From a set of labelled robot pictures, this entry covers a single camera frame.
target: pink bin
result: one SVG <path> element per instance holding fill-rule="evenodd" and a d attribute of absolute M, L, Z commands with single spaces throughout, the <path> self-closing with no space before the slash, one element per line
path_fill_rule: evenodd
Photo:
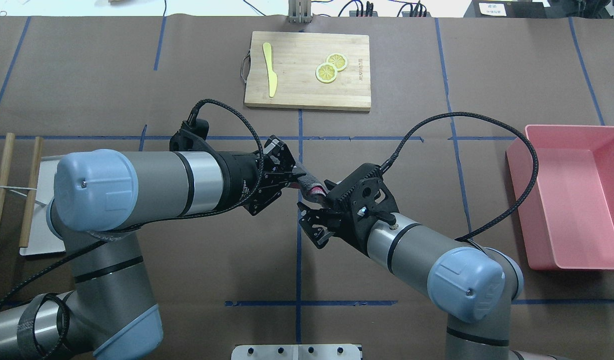
<path fill-rule="evenodd" d="M 614 270 L 614 126 L 527 125 L 538 182 L 518 209 L 534 270 Z M 531 157 L 516 139 L 506 151 L 518 197 Z"/>

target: lime slice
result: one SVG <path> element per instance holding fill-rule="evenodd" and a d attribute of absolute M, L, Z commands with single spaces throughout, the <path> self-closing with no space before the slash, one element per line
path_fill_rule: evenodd
<path fill-rule="evenodd" d="M 336 70 L 343 71 L 346 69 L 348 61 L 345 55 L 339 52 L 334 52 L 327 57 L 327 62 L 336 67 Z"/>
<path fill-rule="evenodd" d="M 316 68 L 316 78 L 318 78 L 321 83 L 329 84 L 336 79 L 336 76 L 338 76 L 338 70 L 333 64 L 322 63 Z"/>

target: wooden stick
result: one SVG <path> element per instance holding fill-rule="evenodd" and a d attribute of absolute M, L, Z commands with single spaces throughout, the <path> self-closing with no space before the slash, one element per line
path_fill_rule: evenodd
<path fill-rule="evenodd" d="M 5 206 L 5 195 L 7 194 L 7 189 L 2 187 L 7 186 L 7 182 L 9 182 L 9 170 L 11 169 L 11 160 L 14 157 L 15 139 L 14 133 L 7 133 L 5 149 L 2 152 L 2 162 L 0 162 L 0 221 L 2 220 L 2 209 Z"/>
<path fill-rule="evenodd" d="M 35 138 L 33 145 L 33 162 L 31 165 L 31 174 L 29 175 L 29 187 L 36 189 L 38 187 L 38 177 L 40 176 L 40 162 L 42 161 L 42 137 Z M 33 210 L 35 209 L 35 196 L 37 190 L 29 190 L 27 193 L 27 201 L 25 204 L 25 217 L 23 217 L 23 227 L 20 230 L 20 247 L 29 247 L 29 237 L 31 235 L 31 223 L 33 219 Z"/>

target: wooden cutting board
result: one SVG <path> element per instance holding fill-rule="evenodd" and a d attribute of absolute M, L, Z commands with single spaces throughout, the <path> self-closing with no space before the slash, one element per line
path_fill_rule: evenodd
<path fill-rule="evenodd" d="M 274 97 L 269 97 L 263 43 L 272 46 L 273 71 L 278 75 Z M 247 107 L 355 112 L 371 109 L 368 35 L 254 31 L 250 51 Z M 344 54 L 348 66 L 336 80 L 325 84 L 316 79 L 316 68 L 332 53 Z"/>

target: brown table surface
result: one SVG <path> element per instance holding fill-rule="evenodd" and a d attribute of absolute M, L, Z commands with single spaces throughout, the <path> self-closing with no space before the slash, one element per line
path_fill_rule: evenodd
<path fill-rule="evenodd" d="M 369 35 L 371 112 L 243 106 L 251 32 L 298 30 Z M 203 98 L 232 105 L 260 135 L 284 138 L 315 175 L 338 181 L 363 162 L 380 164 L 411 126 L 448 107 L 518 129 L 614 125 L 614 20 L 0 17 L 0 154 L 15 132 L 12 185 L 26 186 L 34 136 L 45 137 L 44 156 L 166 151 Z M 228 112 L 201 116 L 218 150 L 255 149 Z M 457 118 L 416 135 L 424 142 L 412 139 L 386 175 L 403 214 L 457 237 L 513 201 L 510 134 Z M 446 315 L 342 241 L 316 250 L 297 231 L 297 193 L 283 192 L 255 218 L 237 209 L 139 232 L 165 330 L 147 358 L 226 360 L 239 344 L 296 342 L 362 344 L 369 360 L 443 358 Z M 10 196 L 5 205 L 0 298 L 59 258 L 17 255 L 23 206 Z M 513 349 L 614 360 L 614 271 L 531 270 L 517 214 L 477 240 L 524 271 Z M 16 300 L 72 288 L 67 266 Z"/>

